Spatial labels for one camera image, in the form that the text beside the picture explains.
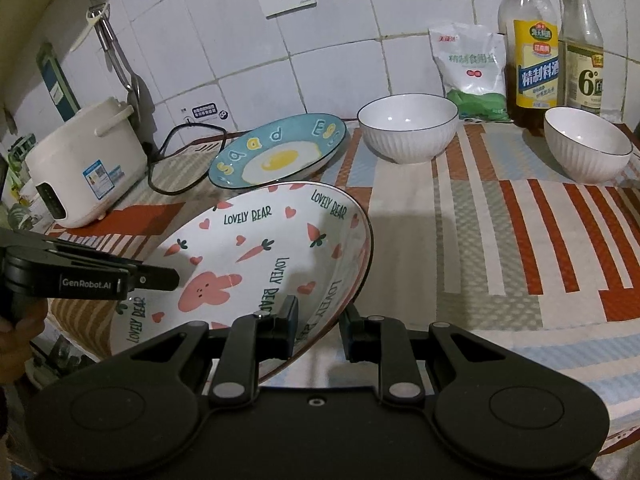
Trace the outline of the person left hand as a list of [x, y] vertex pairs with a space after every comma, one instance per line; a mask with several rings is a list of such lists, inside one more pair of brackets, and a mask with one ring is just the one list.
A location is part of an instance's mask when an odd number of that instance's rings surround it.
[[26, 309], [23, 318], [15, 327], [2, 318], [0, 337], [2, 385], [14, 382], [25, 373], [26, 363], [32, 356], [30, 342], [44, 331], [48, 311], [47, 300], [39, 300]]

